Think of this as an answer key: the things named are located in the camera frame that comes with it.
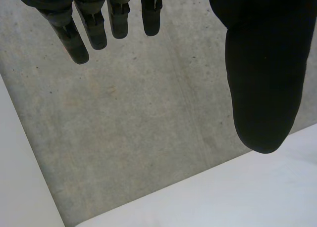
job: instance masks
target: white board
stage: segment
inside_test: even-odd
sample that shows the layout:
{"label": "white board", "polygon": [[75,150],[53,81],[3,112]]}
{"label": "white board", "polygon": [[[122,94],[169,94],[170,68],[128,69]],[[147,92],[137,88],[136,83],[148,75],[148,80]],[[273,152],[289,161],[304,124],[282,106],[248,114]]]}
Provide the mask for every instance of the white board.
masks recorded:
{"label": "white board", "polygon": [[77,227],[316,227],[317,125]]}
{"label": "white board", "polygon": [[64,227],[1,76],[0,227]]}

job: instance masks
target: floor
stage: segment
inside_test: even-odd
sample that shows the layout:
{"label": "floor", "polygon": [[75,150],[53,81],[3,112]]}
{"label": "floor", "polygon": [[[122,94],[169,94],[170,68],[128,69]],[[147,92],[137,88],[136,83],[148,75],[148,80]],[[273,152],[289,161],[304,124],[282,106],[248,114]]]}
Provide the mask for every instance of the floor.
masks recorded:
{"label": "floor", "polygon": [[[161,31],[129,35],[76,65],[46,20],[0,0],[0,73],[66,227],[249,151],[236,135],[226,29],[208,0],[164,0]],[[317,123],[317,37],[292,132]]]}

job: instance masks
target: black fabric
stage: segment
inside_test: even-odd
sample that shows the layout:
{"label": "black fabric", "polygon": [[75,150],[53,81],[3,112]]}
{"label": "black fabric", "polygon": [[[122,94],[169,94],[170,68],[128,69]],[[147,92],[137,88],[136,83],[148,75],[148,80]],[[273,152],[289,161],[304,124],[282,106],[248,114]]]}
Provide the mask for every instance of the black fabric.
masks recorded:
{"label": "black fabric", "polygon": [[317,0],[210,0],[228,28],[225,60],[242,142],[277,150],[300,106]]}
{"label": "black fabric", "polygon": [[21,0],[27,6],[43,10],[62,10],[69,7],[73,0]]}

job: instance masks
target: white surface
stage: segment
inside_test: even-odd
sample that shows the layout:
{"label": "white surface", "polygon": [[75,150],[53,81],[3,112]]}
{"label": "white surface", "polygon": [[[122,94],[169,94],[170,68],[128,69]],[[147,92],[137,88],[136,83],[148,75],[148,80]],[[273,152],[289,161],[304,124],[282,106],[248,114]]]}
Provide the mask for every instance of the white surface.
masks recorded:
{"label": "white surface", "polygon": [[64,227],[1,76],[0,227]]}
{"label": "white surface", "polygon": [[317,226],[317,125],[77,227],[292,226]]}

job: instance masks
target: black glove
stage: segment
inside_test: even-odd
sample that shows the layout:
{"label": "black glove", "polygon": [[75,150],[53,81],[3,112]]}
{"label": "black glove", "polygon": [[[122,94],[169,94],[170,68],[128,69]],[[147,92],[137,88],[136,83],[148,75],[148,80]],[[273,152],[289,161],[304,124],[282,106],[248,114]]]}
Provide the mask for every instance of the black glove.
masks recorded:
{"label": "black glove", "polygon": [[[87,49],[72,19],[72,2],[84,24],[91,46],[100,50],[106,47],[107,39],[101,8],[106,0],[22,0],[36,8],[51,24],[71,58],[77,64],[89,60]],[[130,0],[107,0],[111,31],[115,38],[128,34]],[[154,36],[159,32],[162,0],[141,0],[145,33]]]}
{"label": "black glove", "polygon": [[279,148],[300,106],[317,0],[210,0],[227,27],[234,123],[260,153]]}

